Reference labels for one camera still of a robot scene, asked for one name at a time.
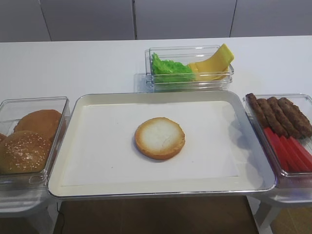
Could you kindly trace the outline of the white paper tray liner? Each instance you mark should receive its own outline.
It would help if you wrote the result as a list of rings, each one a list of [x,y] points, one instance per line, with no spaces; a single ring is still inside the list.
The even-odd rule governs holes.
[[[83,108],[70,147],[65,185],[124,183],[238,176],[228,127],[234,110],[225,101],[90,105]],[[166,117],[185,134],[181,152],[167,161],[142,155],[137,127]]]

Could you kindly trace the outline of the sesame bun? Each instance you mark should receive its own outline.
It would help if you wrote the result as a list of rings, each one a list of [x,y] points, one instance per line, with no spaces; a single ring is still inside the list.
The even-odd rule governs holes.
[[[2,142],[6,138],[6,135],[0,134],[0,142]]]
[[[0,143],[0,173],[36,173],[43,170],[52,143],[31,131],[18,131]]]

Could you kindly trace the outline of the clear right patty container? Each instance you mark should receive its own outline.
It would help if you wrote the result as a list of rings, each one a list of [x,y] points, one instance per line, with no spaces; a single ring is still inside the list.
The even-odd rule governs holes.
[[[270,97],[275,97],[277,100],[280,98],[287,98],[294,105],[298,106],[300,111],[307,117],[310,124],[312,124],[312,99],[308,95],[303,94],[275,94],[275,95],[255,95],[256,99],[264,98],[268,99]],[[279,160],[269,143],[264,129],[260,126],[254,112],[249,106],[246,97],[244,97],[246,112],[248,118],[250,119],[257,137],[265,150],[266,156],[269,163],[272,166],[275,177],[277,178],[278,188],[302,188],[311,187],[312,185],[312,172],[298,172],[298,173],[287,173],[281,167]],[[304,137],[301,139],[296,139],[311,155],[312,155],[312,137]]]

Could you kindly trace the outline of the green lettuce leaf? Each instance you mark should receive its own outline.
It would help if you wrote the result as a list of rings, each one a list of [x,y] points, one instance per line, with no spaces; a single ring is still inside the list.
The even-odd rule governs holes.
[[[152,72],[155,83],[192,82],[195,80],[190,67],[173,60],[161,60],[156,53],[152,55]]]

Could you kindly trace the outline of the clear left bun container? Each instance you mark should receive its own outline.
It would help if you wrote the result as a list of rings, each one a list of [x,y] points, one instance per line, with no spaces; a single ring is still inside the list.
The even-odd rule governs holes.
[[[0,133],[8,137],[21,118],[38,110],[56,110],[61,119],[42,171],[36,173],[0,174],[0,188],[3,191],[45,187],[51,173],[59,147],[70,120],[69,100],[67,97],[43,97],[8,99],[0,105]]]

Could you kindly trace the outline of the clear lettuce cheese container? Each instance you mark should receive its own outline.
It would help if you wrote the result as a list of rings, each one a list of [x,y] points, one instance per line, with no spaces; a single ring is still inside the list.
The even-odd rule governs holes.
[[[161,60],[173,60],[187,65],[192,62],[200,62],[210,58],[221,45],[202,46],[175,46],[175,47],[151,47],[145,51],[145,68],[148,85],[155,92],[175,92],[192,90],[226,90],[233,81],[234,69],[230,63],[228,72],[222,73],[225,77],[212,81],[171,82],[155,83],[152,72],[152,55],[156,53]]]

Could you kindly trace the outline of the sesame bun far left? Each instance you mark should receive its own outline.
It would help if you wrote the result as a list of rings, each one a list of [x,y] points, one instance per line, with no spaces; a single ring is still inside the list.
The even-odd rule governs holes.
[[[6,138],[6,135],[0,134],[0,142],[2,142]]]

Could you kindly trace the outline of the brown patty rightmost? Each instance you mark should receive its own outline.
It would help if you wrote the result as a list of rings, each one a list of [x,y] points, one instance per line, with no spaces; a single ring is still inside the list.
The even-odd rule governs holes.
[[[278,100],[278,105],[292,123],[297,131],[304,137],[312,136],[312,125],[307,117],[300,111],[299,107],[294,105],[290,100],[282,97]]]

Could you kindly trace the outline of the brown patty leftmost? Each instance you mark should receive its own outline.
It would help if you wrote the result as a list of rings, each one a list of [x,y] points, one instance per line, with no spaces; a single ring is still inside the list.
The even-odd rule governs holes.
[[[246,100],[249,103],[249,106],[251,107],[252,111],[254,112],[260,126],[265,129],[269,127],[268,121],[264,115],[264,112],[262,111],[260,105],[257,102],[257,99],[253,93],[246,94]]]

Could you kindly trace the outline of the toasted bottom bun half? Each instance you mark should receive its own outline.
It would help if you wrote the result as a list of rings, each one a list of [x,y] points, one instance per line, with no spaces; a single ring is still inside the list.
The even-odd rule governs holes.
[[[168,160],[184,147],[185,134],[176,122],[155,117],[138,126],[135,132],[137,149],[155,160]]]

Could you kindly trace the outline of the white metal tray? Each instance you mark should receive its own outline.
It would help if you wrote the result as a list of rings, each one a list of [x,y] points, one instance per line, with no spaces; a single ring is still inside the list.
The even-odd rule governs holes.
[[[225,101],[234,110],[228,127],[234,147],[238,176],[222,178],[181,179],[124,183],[65,185],[70,162],[70,147],[81,119],[83,108],[90,105],[165,104],[179,102]],[[49,192],[59,198],[201,195],[219,193],[257,193],[273,189],[276,178],[265,152],[253,130],[240,98],[230,91],[191,91],[171,93],[89,94],[74,106],[70,123],[59,149],[48,181]]]

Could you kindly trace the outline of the sesame top bun front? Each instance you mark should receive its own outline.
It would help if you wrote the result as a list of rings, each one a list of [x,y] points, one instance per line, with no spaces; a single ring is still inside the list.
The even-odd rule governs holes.
[[[43,170],[52,143],[31,131],[18,131],[0,143],[0,173],[36,173]]]

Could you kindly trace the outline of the plain brown bun back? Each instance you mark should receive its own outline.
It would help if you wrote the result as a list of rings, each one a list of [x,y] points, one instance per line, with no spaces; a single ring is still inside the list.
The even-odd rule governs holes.
[[[56,110],[38,110],[21,118],[18,124],[14,127],[14,132],[35,132],[45,136],[53,142],[60,119],[61,113]]]

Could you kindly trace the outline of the brown patty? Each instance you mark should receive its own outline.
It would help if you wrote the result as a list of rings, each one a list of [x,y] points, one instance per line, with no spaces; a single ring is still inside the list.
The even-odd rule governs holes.
[[[285,130],[285,128],[280,124],[280,122],[275,117],[275,113],[273,109],[270,107],[268,101],[264,98],[257,99],[257,103],[261,107],[267,122],[270,126],[270,128],[279,136],[285,136],[288,137],[288,132]]]
[[[246,94],[246,100],[249,103],[249,106],[251,107],[252,111],[254,112],[260,126],[265,129],[269,127],[268,121],[264,115],[264,112],[262,111],[260,105],[257,102],[257,99],[253,93]]]
[[[286,138],[293,137],[295,139],[301,139],[301,133],[293,126],[290,120],[282,111],[281,107],[278,105],[278,100],[275,97],[270,97],[267,99],[269,106],[271,107],[275,118],[279,122],[279,125],[282,127],[281,133],[278,133],[279,136],[285,136]]]
[[[278,105],[292,123],[297,131],[304,137],[312,136],[312,125],[307,117],[300,111],[299,107],[294,105],[290,100],[282,97],[278,100]]]

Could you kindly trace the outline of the red tomato slice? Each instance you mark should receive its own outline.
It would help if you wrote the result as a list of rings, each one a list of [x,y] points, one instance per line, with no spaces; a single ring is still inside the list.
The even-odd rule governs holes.
[[[293,137],[289,137],[289,144],[294,148],[300,160],[305,164],[309,171],[312,170],[312,155]]]
[[[285,149],[278,137],[277,134],[275,134],[271,128],[267,127],[264,129],[264,133],[269,141],[269,143],[271,144],[278,160],[280,163],[280,167],[285,171],[288,172],[289,171],[289,167],[285,158]]]
[[[305,166],[305,164],[300,160],[294,148],[289,144],[288,139],[282,136],[280,138],[282,145],[285,147],[288,153],[288,162],[291,164],[291,167],[296,172],[311,172]]]
[[[292,149],[287,143],[285,137],[279,137],[277,134],[273,133],[274,139],[278,147],[278,158],[282,160],[282,169],[287,173],[298,173],[300,172],[299,166],[296,164],[292,157]]]

